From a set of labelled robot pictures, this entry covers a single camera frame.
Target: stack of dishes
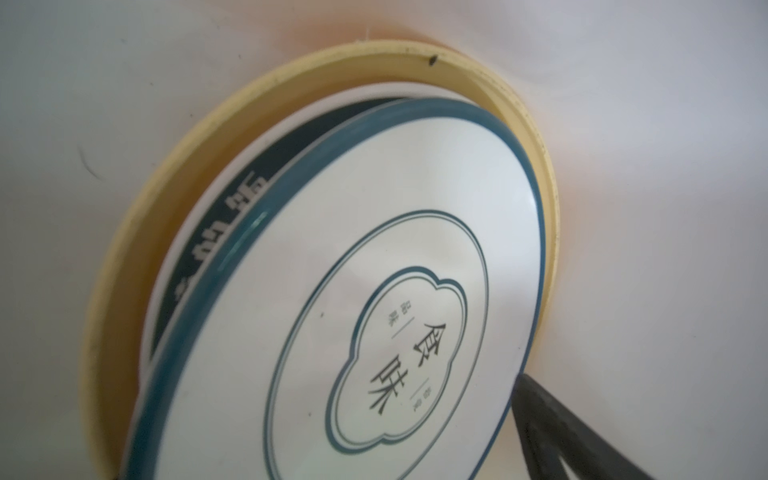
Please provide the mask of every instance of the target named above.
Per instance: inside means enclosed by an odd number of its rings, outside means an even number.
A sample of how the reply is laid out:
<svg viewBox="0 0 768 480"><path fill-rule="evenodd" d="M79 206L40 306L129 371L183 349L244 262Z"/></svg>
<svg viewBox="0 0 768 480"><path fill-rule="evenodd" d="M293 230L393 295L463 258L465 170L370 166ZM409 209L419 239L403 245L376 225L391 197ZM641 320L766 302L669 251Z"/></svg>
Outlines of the stack of dishes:
<svg viewBox="0 0 768 480"><path fill-rule="evenodd" d="M230 99L151 179L89 311L105 478L471 478L548 298L546 150L493 74L372 41Z"/></svg>

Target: white plate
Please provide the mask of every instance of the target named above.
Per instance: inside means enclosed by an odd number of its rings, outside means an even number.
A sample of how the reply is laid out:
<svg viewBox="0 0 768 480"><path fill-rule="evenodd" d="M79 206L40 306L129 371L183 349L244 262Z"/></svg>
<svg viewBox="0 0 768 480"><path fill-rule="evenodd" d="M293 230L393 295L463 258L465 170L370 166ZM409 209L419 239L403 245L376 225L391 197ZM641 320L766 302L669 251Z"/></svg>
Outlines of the white plate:
<svg viewBox="0 0 768 480"><path fill-rule="evenodd" d="M389 82L352 88L307 105L283 119L219 173L182 223L157 274L141 338L141 384L147 378L155 348L191 277L200 270L221 235L231 228L237 212L264 192L270 178L306 145L382 99L422 97L469 102L461 95L427 84Z"/></svg>
<svg viewBox="0 0 768 480"><path fill-rule="evenodd" d="M507 127L385 104L243 215L163 338L124 477L472 477L543 283L541 200Z"/></svg>

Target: chinese character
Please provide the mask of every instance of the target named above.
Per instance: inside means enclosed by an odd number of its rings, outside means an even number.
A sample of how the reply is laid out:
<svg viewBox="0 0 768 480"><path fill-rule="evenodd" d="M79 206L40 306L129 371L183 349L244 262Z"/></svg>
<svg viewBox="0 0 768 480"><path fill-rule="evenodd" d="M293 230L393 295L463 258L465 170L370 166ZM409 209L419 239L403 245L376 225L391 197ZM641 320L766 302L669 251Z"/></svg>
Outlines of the chinese character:
<svg viewBox="0 0 768 480"><path fill-rule="evenodd" d="M376 401L373 403L373 405L370 406L369 409L374 409L378 404L382 404L381 407L379 407L379 415L382 414L384 411L384 406L386 405L387 400L389 400L389 396L393 393L395 396L397 396L397 384L399 383L401 386L406 386L406 384L402 381L408 375L408 370L400 373L400 355L395 355L395 358L389 362L389 364L384 367L384 369L379 372L379 374L375 377L373 377L373 380L371 380L371 383L375 382L376 380L379 380L384 386L377 390L372 390L369 393L378 393L379 398L376 399Z"/></svg>
<svg viewBox="0 0 768 480"><path fill-rule="evenodd" d="M207 257L210 251L213 250L216 246L216 240L218 240L222 233L227 231L228 227L228 223L216 220L213 222L210 228L203 230L203 233L200 236L205 240L192 248L192 255L194 255L195 260L199 260L201 262L205 260L205 257Z"/></svg>
<svg viewBox="0 0 768 480"><path fill-rule="evenodd" d="M178 285L176 285L176 289L174 289L174 297L176 298L176 301L178 302L181 300L181 297L184 295L184 292L187 291L187 287L190 284L189 277L185 276L181 279Z"/></svg>
<svg viewBox="0 0 768 480"><path fill-rule="evenodd" d="M245 180L243 180L243 183L237 187L237 192L231 197L227 197L224 201L224 203L232 210L245 210L248 203L266 186L264 177L258 177L252 184L248 184L253 175L254 173L250 172L248 176L245 177Z"/></svg>
<svg viewBox="0 0 768 480"><path fill-rule="evenodd" d="M429 333L427 333L427 336L425 336L421 342L416 343L413 346L413 349L416 352L419 352L422 354L422 359L419 360L419 366L424 363L424 360L429 360L429 353L433 350L435 350L435 355L437 355L438 347L440 347L440 339L442 338L443 331L445 330L445 324L432 326L427 325L426 323L424 326L428 326L431 330Z"/></svg>

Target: white background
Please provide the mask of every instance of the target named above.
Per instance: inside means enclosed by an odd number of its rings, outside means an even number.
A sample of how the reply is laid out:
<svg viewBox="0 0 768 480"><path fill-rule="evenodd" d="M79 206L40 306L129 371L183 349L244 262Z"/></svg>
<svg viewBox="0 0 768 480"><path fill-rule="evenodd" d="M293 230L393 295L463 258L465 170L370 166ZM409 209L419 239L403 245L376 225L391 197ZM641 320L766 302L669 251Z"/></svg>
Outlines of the white background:
<svg viewBox="0 0 768 480"><path fill-rule="evenodd" d="M562 244L528 372L659 479L763 477L762 0L0 3L0 476L94 477L84 309L157 163L257 75L366 31L477 58L538 122ZM482 477L524 471L508 423Z"/></svg>

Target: yellow bowl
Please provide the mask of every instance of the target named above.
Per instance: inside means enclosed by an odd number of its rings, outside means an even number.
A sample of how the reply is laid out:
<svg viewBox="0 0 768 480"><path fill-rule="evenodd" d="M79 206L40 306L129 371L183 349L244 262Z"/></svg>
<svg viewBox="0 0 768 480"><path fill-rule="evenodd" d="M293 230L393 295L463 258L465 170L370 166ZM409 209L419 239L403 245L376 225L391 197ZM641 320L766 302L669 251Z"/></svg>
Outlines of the yellow bowl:
<svg viewBox="0 0 768 480"><path fill-rule="evenodd" d="M144 314L165 253L197 198L254 138L327 95L383 81L448 88L492 112L514 132L541 191L546 312L560 234L558 192L541 135L518 96L487 68L446 48L382 40L299 58L254 82L205 117L171 151L112 240L88 308L81 361L81 411L98 471L118 475L134 402Z"/></svg>

